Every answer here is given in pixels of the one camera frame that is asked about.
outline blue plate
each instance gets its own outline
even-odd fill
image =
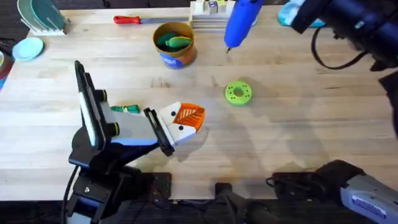
[[[12,56],[25,62],[36,58],[43,50],[44,43],[37,37],[26,38],[12,48]]]
[[[30,6],[37,20],[45,27],[49,29],[63,29],[65,27],[63,17],[50,0],[31,0]]]

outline green and yellow toy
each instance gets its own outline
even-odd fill
[[[242,106],[249,103],[252,95],[251,87],[242,81],[231,82],[225,88],[226,100],[235,106]]]

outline wooden table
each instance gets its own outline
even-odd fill
[[[160,109],[176,101],[206,108],[195,139],[134,161],[143,171],[173,173],[172,198],[211,198],[216,182],[246,197],[272,198],[265,178],[277,170],[314,170],[343,159],[398,190],[398,143],[391,108],[366,57],[342,71],[318,65],[313,30],[298,35],[263,7],[244,43],[225,54],[223,34],[196,33],[198,57],[182,70],[166,68],[152,45],[158,24],[117,26],[115,15],[187,16],[187,8],[63,11],[73,22],[62,37],[17,62],[0,94],[0,200],[60,200],[73,166],[71,140],[81,126],[73,61],[80,60],[111,105]],[[323,30],[322,58],[332,65],[357,52]],[[225,86],[244,80],[252,102],[232,106]]]

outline black power cable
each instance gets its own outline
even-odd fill
[[[148,201],[146,200],[144,203],[142,203],[141,207],[139,208],[139,210],[136,213],[136,216],[134,217],[134,219],[132,220],[131,224],[134,224],[134,222],[136,221],[136,219],[138,218],[138,216],[141,214],[142,209],[145,207],[145,205],[148,203]]]
[[[360,61],[365,55],[367,55],[367,52],[362,52],[359,55],[357,55],[354,59],[352,59],[351,61],[349,61],[348,63],[344,64],[344,65],[340,65],[337,67],[331,67],[328,65],[325,65],[325,63],[323,63],[322,59],[319,57],[318,52],[317,52],[317,38],[318,38],[318,34],[321,31],[321,29],[324,28],[323,27],[319,27],[312,36],[312,40],[311,40],[311,52],[312,55],[314,57],[314,59],[322,66],[324,66],[325,68],[329,68],[330,70],[341,70],[344,68],[348,68],[354,64],[356,64],[358,61]]]
[[[63,195],[62,208],[61,208],[61,224],[66,224],[66,222],[67,222],[66,221],[67,218],[65,217],[65,207],[67,206],[67,200],[68,200],[68,196],[69,196],[70,187],[72,186],[72,182],[76,176],[76,172],[77,172],[78,168],[79,168],[78,166],[75,166],[75,168],[73,169],[73,172],[68,181],[68,185],[65,189],[65,193]]]

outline dish rack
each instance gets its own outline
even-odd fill
[[[33,0],[18,0],[18,11],[21,15],[21,22],[27,26],[34,35],[36,36],[54,36],[54,35],[66,35],[67,27],[71,24],[70,19],[66,18],[61,14],[60,10],[50,0],[40,0],[36,2],[36,5],[45,4],[47,7],[45,11],[35,12],[32,5]],[[57,26],[53,20],[62,20],[62,26]]]
[[[191,1],[190,25],[195,32],[224,32],[235,1]]]

